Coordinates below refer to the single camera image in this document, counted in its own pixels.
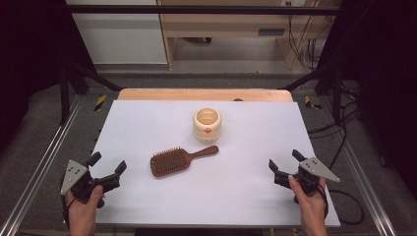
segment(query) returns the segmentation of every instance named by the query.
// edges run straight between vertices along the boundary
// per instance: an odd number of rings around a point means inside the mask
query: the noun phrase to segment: floor
[[[260,88],[284,87],[309,73],[301,66],[287,70],[273,39],[214,38],[206,43],[202,38],[183,38],[177,43],[176,58],[172,70],[164,65],[98,65],[99,73],[109,81],[129,88]],[[103,88],[88,80],[87,96],[71,94],[76,110],[72,125],[62,130],[60,120],[59,88],[52,87],[35,94],[30,111],[14,137],[12,144],[1,153],[0,158],[0,205],[1,230],[16,230],[18,235],[65,235],[62,223],[62,206],[59,200],[59,177],[68,158],[89,156],[94,140],[105,122],[106,112],[117,92]],[[316,96],[311,81],[292,91],[298,102],[308,131],[331,123],[327,107],[330,96]],[[350,89],[357,85],[345,82]],[[99,112],[93,111],[97,98],[107,95],[107,101]],[[307,106],[305,97],[313,106]],[[352,97],[344,96],[344,104]],[[356,114],[355,108],[350,111]],[[401,183],[395,170],[382,167],[378,151],[360,119],[348,122],[347,143],[334,165],[343,185],[329,185],[334,190],[349,193],[364,209],[364,220],[358,224],[361,212],[351,198],[333,192],[331,197],[339,217],[346,220],[340,228],[331,228],[331,235],[417,235],[417,203]],[[343,137],[339,129],[332,127],[326,133],[311,135],[315,153],[329,164],[340,147]],[[59,135],[61,140],[52,143]],[[365,175],[355,173],[355,163]],[[369,181],[365,187],[359,186]],[[371,194],[363,190],[371,186]],[[392,231],[383,233],[383,229]],[[100,235],[157,235],[160,230],[145,232],[132,228],[99,226]],[[300,228],[277,228],[274,235],[296,235]],[[248,231],[206,230],[199,235],[269,235],[269,229]]]

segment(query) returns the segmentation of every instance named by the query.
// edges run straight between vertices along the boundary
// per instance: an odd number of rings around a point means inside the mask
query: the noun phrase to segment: human hand
[[[322,196],[316,192],[313,196],[306,196],[298,181],[288,176],[289,185],[300,205],[301,227],[308,236],[326,236],[328,232],[325,226],[325,202]],[[320,178],[323,190],[326,187],[326,179]]]
[[[75,198],[71,191],[67,194],[67,206],[70,214],[70,235],[90,236],[95,233],[95,212],[97,204],[103,198],[103,187],[96,186],[87,203]]]

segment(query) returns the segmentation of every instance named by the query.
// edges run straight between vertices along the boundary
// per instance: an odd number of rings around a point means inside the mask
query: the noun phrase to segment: brush bristles
[[[162,176],[187,167],[182,148],[172,148],[159,152],[150,159],[150,169],[154,176]]]

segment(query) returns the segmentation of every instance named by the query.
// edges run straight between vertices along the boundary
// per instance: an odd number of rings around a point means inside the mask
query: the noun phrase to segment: wall
[[[156,5],[153,0],[67,0],[67,4]],[[94,64],[166,64],[157,14],[73,14]]]

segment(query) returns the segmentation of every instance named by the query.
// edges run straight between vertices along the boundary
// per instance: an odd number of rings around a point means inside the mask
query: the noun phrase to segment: white table
[[[207,145],[192,133],[192,116],[213,107],[223,116],[219,153],[194,159],[182,172],[155,178],[149,160],[181,147]],[[298,149],[315,156],[295,102],[116,100],[94,151],[102,159],[94,177],[106,176],[125,160],[121,187],[106,194],[97,223],[126,227],[276,227],[300,225],[291,190],[275,185],[268,168],[295,173]],[[328,196],[328,227],[340,226]]]

